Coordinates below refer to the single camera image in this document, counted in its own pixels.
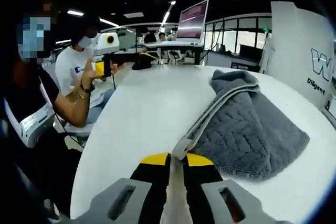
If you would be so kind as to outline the person's left hand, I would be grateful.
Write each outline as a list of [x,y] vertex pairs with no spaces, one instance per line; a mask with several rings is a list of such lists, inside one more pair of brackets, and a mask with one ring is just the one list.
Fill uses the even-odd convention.
[[[92,68],[92,64],[93,64],[93,59],[89,58],[86,62],[86,65],[84,67],[82,76],[81,76],[81,81],[80,81],[80,87],[83,90],[91,90],[92,89],[92,82],[94,79],[99,79],[101,77],[99,77],[97,75],[97,73],[94,71],[94,69]],[[127,66],[126,63],[123,63],[121,65],[118,65],[114,62],[111,62],[112,66],[111,66],[111,73],[116,74],[119,70],[125,68]]]

